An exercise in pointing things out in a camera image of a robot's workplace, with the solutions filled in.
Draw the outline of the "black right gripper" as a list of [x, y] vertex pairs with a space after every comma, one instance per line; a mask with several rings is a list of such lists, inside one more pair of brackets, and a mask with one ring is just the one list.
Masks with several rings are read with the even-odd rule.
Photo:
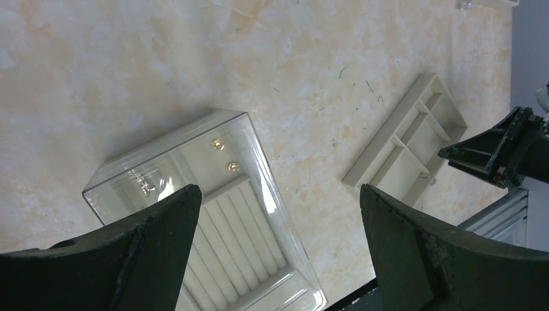
[[496, 176], [505, 188], [526, 178], [548, 183], [545, 121], [531, 108], [514, 108], [492, 128], [442, 148], [438, 156], [473, 176]]

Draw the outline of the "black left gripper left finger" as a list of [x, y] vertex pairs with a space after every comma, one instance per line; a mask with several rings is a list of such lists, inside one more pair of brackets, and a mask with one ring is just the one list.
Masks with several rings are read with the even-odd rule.
[[1, 255], [2, 310], [174, 310], [201, 207], [187, 185], [48, 249]]

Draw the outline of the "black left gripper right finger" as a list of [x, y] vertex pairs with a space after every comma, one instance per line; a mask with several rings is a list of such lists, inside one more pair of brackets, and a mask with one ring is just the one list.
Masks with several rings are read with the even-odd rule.
[[373, 185], [360, 208], [386, 310], [547, 310], [548, 254], [416, 210]]

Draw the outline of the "beige four-compartment tray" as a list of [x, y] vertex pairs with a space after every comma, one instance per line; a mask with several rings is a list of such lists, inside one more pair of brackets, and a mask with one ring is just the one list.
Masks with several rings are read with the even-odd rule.
[[444, 163], [438, 152], [466, 130], [443, 80], [422, 73], [342, 182], [356, 197], [362, 185], [371, 184], [413, 207]]

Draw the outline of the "small gold earring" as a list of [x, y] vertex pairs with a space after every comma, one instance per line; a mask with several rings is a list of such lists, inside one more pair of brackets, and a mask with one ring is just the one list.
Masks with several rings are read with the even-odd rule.
[[221, 139], [214, 139], [211, 145], [217, 151], [222, 151], [225, 149], [225, 144]]

